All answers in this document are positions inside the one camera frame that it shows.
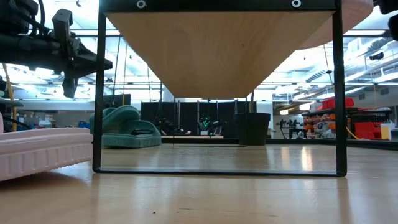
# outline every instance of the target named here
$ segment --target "red storage bin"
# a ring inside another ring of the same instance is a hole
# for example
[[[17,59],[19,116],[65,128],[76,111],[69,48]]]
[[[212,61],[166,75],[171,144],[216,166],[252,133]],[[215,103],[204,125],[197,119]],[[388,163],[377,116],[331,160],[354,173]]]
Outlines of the red storage bin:
[[[329,108],[335,108],[336,107],[336,103],[335,103],[335,99],[329,99],[327,100],[328,102],[328,107]],[[350,97],[346,97],[346,108],[351,108],[355,105],[354,103],[354,99],[350,98]]]
[[[346,108],[352,108],[354,106],[355,106],[354,99],[346,97]],[[317,111],[333,109],[333,108],[336,108],[336,102],[334,98],[330,98],[325,101],[322,101],[317,106]]]
[[[362,139],[381,139],[381,125],[382,123],[373,122],[357,122],[355,125],[355,135]]]

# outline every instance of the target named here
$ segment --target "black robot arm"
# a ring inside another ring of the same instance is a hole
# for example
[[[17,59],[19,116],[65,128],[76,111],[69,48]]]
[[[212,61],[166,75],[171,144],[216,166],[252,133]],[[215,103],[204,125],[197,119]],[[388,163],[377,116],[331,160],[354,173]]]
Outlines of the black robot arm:
[[[78,79],[96,72],[96,54],[70,32],[71,11],[58,10],[52,19],[52,32],[34,20],[37,11],[33,0],[0,0],[0,62],[64,72],[64,95],[73,98]],[[25,35],[29,24],[40,34]],[[112,62],[106,60],[105,70],[112,67]]]
[[[375,6],[380,7],[383,15],[398,10],[397,0],[373,0]],[[391,36],[394,40],[398,41],[398,15],[392,16],[388,22]]]

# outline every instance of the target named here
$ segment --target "screw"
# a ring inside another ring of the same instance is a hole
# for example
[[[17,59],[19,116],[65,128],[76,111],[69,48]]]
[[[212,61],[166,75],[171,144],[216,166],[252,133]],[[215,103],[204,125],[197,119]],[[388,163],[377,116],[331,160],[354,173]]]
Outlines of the screw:
[[[139,1],[137,2],[137,7],[138,7],[139,9],[143,9],[143,8],[145,8],[145,6],[147,6],[147,3],[146,3],[144,0],[139,0]]]
[[[293,0],[293,1],[292,1],[292,6],[293,6],[294,8],[300,7],[300,6],[301,6],[301,0]]]

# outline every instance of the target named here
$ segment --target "yellow pole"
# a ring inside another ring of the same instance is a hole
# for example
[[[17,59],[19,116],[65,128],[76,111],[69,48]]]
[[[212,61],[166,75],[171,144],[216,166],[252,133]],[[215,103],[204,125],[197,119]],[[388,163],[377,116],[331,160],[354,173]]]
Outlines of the yellow pole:
[[[10,96],[10,100],[14,100],[14,94],[13,94],[13,91],[12,91],[10,77],[8,76],[7,65],[5,63],[3,63],[2,67],[4,69],[4,72],[6,73],[8,95]],[[17,108],[16,107],[12,108],[12,118],[13,118],[13,120],[17,119]],[[16,123],[12,124],[12,131],[17,131],[17,124]]]

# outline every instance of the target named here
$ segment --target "black trash can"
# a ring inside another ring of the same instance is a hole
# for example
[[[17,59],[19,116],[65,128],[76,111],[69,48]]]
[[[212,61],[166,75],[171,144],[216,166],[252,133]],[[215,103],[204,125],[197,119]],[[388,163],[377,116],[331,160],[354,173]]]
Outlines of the black trash can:
[[[271,115],[267,113],[238,113],[234,122],[239,144],[243,146],[265,146]]]

